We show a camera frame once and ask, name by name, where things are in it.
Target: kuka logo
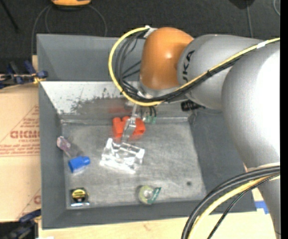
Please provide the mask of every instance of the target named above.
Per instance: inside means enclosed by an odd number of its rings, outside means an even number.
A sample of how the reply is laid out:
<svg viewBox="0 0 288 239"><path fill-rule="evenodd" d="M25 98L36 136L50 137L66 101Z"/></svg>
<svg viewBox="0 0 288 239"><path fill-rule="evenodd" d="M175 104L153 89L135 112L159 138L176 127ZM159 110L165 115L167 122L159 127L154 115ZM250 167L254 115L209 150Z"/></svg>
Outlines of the kuka logo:
<svg viewBox="0 0 288 239"><path fill-rule="evenodd" d="M188 69L188 67L189 67L189 63L190 63L190 57L192 56L192 54L194 53L194 50L192 50L192 51L190 51L188 54L187 54L187 56L186 56L186 60L188 61L188 63L186 64L186 63L184 63L184 70L183 70L183 79L186 81L186 82L188 82L188 79L187 79L187 74L188 74L188 72L187 72L187 69Z"/></svg>
<svg viewBox="0 0 288 239"><path fill-rule="evenodd" d="M10 137L13 139L22 139L22 138L39 138L40 131L31 131L31 130L15 130L10 132Z"/></svg>

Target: yellow cable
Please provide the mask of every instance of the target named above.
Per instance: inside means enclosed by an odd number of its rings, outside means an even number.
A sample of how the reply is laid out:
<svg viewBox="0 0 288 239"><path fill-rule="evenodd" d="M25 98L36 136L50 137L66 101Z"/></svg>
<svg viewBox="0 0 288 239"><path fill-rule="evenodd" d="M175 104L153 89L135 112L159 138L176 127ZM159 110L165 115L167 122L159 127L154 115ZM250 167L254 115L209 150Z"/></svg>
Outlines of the yellow cable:
<svg viewBox="0 0 288 239"><path fill-rule="evenodd" d="M114 71L113 71L113 67L112 67L112 61L113 61L113 55L115 53L115 50L117 49L118 45L124 40L126 39L127 37L129 37L130 35L134 34L134 33L137 33L137 32L140 32L140 31L144 31L144 30L147 30L149 29L150 27L149 26L145 26L145 27L139 27L139 28L136 28L136 29L133 29L127 33L125 33L124 35L122 35L116 42L115 44L113 45L111 51L110 51L110 54L109 54L109 57L108 57L108 70L109 70L109 74L110 74L110 77L112 78L114 84L116 85L116 87L119 89L119 91L131 102L137 104L137 105L140 105L140 106L156 106L156 105L159 105L161 103L163 103L164 101L152 101L152 102L141 102L141 101L138 101L138 100L135 100L133 99L132 97L130 97L124 90L123 88L120 86L120 84L118 83L117 79L115 78L115 75L114 75ZM238 53L236 53L235 55L229 57L228 59L224 60L223 62L215 65L214 67L212 67L211 69L209 69L208 71L202 73L201 75L195 77L194 79L192 79L191 81L185 83L184 85L180 86L179 88L177 88L175 91L177 90L181 90L182 88L194 83L195 81L197 81L198 79L200 79L201 77L203 77L204 75L206 75L207 73L217 69L218 67L222 66L223 64L225 63L228 63L230 61L232 61L233 59L237 58L238 56L240 55L243 55L249 51L252 51L254 49L257 49L259 47L262 47L268 43L271 43L271 42L275 42L275 41L278 41L280 40L280 38L275 38L275 39L271 39L271 40L268 40L268 41L264 41L264 42L261 42L259 44L256 44L256 45L253 45L245 50L242 50Z"/></svg>
<svg viewBox="0 0 288 239"><path fill-rule="evenodd" d="M239 186L238 188L235 188L235 189L227 192L225 195L223 195L222 197L220 197L217 200L215 200L211 205L208 206L207 209L204 210L204 212L201 215L199 215L196 218L196 220L195 220L195 222L194 222L194 224L192 226L191 233L190 233L188 239L192 238L193 234L196 231L196 228L199 226L201 221L206 216L208 216L210 213L212 213L215 208L217 208L219 205L221 205L223 202L227 201L228 199L232 198L233 196L235 196L235 195L237 195L237 194L249 189L250 187L254 186L255 184L257 184L257 183L259 183L259 182L261 182L261 181L263 181L263 180L265 180L265 179L267 179L269 177L270 177L270 175L269 176L264 176L264 177L256 179L256 180L252 180L250 182L247 182L247 183ZM280 176L275 177L272 180L276 180L276 179L279 179L279 178L280 178Z"/></svg>

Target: cardboard sheet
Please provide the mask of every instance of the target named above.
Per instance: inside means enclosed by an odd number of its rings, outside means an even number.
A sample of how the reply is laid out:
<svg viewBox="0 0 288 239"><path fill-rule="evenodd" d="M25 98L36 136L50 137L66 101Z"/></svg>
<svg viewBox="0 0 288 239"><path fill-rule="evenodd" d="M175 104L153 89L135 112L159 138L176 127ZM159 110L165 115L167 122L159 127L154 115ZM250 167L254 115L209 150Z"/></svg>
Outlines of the cardboard sheet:
<svg viewBox="0 0 288 239"><path fill-rule="evenodd" d="M0 90L0 222L41 207L38 87Z"/></svg>

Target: white cable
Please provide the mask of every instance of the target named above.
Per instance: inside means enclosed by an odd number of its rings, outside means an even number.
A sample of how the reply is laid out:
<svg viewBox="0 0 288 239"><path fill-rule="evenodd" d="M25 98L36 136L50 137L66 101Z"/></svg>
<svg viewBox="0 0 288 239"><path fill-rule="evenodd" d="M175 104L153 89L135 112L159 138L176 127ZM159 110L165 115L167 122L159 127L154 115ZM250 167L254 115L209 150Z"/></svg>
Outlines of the white cable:
<svg viewBox="0 0 288 239"><path fill-rule="evenodd" d="M278 11L278 9L277 9L277 7L276 7L276 5L275 5L276 1L277 1L277 0L273 0L273 8L274 8L275 12L276 12L279 16L281 16L281 13Z"/></svg>

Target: blue plastic piece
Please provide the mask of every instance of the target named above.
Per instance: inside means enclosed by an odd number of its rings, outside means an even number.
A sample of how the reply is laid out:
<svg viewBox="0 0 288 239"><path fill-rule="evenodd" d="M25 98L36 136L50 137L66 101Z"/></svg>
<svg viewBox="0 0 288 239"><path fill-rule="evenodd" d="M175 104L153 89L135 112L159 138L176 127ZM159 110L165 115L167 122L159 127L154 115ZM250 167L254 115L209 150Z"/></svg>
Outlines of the blue plastic piece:
<svg viewBox="0 0 288 239"><path fill-rule="evenodd" d="M256 201L256 202L255 202L255 207L256 207L257 209L263 208L264 214L268 214L268 213L269 213L268 207L267 207L267 205L265 204L264 201Z"/></svg>
<svg viewBox="0 0 288 239"><path fill-rule="evenodd" d="M69 160L69 168L72 173L80 171L82 168L90 164L90 158L87 156L78 156Z"/></svg>

